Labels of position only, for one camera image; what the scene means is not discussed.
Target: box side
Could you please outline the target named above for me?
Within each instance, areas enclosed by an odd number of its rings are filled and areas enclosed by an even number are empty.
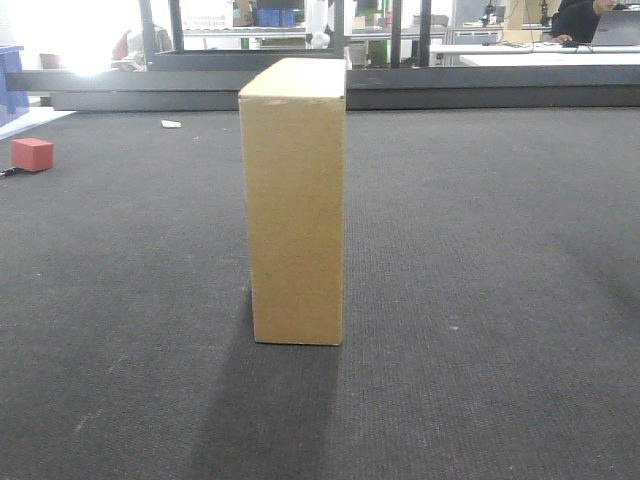
[[[240,100],[255,339],[342,341],[344,99]]]

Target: laptop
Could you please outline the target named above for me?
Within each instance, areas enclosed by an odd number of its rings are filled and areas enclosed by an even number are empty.
[[[604,12],[591,40],[592,47],[640,45],[640,10]]]

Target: white paper scrap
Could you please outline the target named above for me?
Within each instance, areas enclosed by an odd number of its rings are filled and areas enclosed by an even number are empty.
[[[171,120],[163,120],[162,121],[162,126],[164,128],[180,128],[182,126],[182,123],[180,123],[180,122],[172,122]]]

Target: cable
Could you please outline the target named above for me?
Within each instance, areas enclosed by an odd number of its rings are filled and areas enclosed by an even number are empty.
[[[22,173],[25,170],[22,168],[18,168],[18,167],[11,167],[11,168],[7,168],[6,170],[3,170],[2,172],[0,172],[0,177],[10,177],[11,175],[15,175],[16,173]]]

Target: black metal bar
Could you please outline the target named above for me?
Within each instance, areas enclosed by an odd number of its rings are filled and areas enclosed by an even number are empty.
[[[400,66],[400,46],[402,34],[402,0],[393,0],[391,21],[391,68]]]
[[[182,31],[180,0],[169,0],[169,15],[171,16],[173,49],[176,52],[184,52],[184,32]]]
[[[344,57],[344,0],[334,0],[333,48],[336,58]]]
[[[150,0],[138,0],[140,4],[140,19],[142,20],[142,45],[147,65],[153,63],[153,56],[158,51],[156,31],[153,25]]]
[[[420,40],[418,40],[418,66],[429,66],[431,45],[431,0],[420,2]]]

